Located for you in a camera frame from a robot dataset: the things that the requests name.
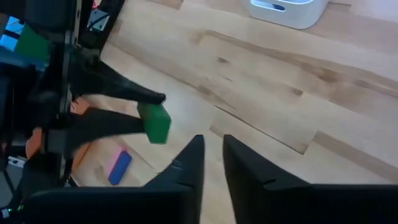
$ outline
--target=green block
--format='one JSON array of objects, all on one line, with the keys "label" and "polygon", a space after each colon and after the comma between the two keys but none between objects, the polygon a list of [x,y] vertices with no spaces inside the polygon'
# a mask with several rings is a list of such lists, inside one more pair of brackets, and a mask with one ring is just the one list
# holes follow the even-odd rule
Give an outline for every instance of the green block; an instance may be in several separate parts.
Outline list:
[{"label": "green block", "polygon": [[169,135],[171,117],[162,105],[138,103],[138,113],[144,121],[144,129],[153,144],[165,144]]},{"label": "green block", "polygon": [[48,61],[50,58],[49,42],[37,35],[27,24],[22,30],[14,51],[37,60]]}]

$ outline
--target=wood grain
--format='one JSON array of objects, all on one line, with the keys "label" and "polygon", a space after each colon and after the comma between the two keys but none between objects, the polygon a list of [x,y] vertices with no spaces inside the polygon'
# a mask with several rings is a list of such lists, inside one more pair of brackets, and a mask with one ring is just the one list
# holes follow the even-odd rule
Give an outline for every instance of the wood grain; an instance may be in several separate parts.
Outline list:
[{"label": "wood grain", "polygon": [[[234,223],[222,137],[232,134],[311,183],[398,183],[398,19],[394,0],[332,0],[317,24],[294,30],[253,19],[238,0],[126,1],[102,60],[167,95],[169,141],[144,135],[94,142],[73,174],[109,186],[112,148],[141,186],[196,134],[206,139],[202,223]],[[136,104],[90,103],[137,116]]]}]

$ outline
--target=white box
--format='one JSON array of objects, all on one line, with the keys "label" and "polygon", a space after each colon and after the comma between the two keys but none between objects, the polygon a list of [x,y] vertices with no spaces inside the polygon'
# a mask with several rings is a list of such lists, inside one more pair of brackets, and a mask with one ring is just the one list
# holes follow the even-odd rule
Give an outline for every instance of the white box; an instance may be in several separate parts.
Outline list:
[{"label": "white box", "polygon": [[250,15],[296,29],[314,25],[328,0],[242,0]]}]

